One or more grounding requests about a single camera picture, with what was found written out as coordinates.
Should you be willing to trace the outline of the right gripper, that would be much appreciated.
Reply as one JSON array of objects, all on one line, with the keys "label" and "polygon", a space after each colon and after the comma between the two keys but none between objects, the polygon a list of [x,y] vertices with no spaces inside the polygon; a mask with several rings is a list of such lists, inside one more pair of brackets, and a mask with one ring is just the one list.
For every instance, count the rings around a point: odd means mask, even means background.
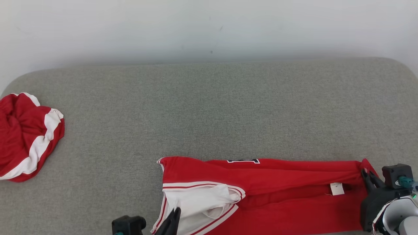
[{"label": "right gripper", "polygon": [[362,169],[362,178],[367,189],[367,197],[360,205],[360,223],[363,231],[384,231],[384,207],[395,199],[408,196],[408,189],[384,188],[385,183],[368,169]]}]

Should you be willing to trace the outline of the red shorts with white stripe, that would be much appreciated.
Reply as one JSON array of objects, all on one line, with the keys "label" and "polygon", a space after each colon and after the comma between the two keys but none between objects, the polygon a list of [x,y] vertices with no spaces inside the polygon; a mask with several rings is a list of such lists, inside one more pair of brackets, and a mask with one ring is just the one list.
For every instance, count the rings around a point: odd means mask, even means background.
[{"label": "red shorts with white stripe", "polygon": [[26,92],[6,95],[0,100],[0,180],[35,177],[64,133],[59,110]]}]

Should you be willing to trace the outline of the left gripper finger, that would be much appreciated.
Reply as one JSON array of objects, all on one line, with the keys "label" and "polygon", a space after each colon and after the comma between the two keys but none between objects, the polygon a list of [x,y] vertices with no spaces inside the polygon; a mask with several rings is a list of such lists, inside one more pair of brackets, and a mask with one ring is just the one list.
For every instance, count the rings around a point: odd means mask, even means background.
[{"label": "left gripper finger", "polygon": [[176,235],[176,214],[169,214],[157,229],[155,235]]},{"label": "left gripper finger", "polygon": [[182,210],[176,207],[172,212],[172,235],[177,235]]}]

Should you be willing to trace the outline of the red basketball jersey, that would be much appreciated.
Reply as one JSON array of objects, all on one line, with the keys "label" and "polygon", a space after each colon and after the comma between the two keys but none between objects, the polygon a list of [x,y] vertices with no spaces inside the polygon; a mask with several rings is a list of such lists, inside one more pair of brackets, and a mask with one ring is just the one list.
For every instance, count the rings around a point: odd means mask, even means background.
[{"label": "red basketball jersey", "polygon": [[177,235],[312,235],[361,230],[367,159],[158,160],[161,212],[151,233],[180,208]]}]

